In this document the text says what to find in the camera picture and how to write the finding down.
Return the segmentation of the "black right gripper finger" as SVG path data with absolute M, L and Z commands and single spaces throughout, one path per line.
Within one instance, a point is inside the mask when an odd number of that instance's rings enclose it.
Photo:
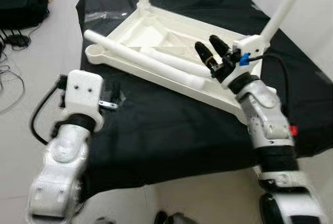
M 222 41 L 216 34 L 212 34 L 209 36 L 209 42 L 214 48 L 214 50 L 218 53 L 221 59 L 223 60 L 231 60 L 230 55 L 232 54 L 230 51 L 230 47 Z
M 216 60 L 213 58 L 213 54 L 210 52 L 209 48 L 202 43 L 195 43 L 195 51 L 197 51 L 200 60 L 202 60 L 205 67 L 207 67 L 210 71 L 213 70 L 213 67 L 216 65 Z

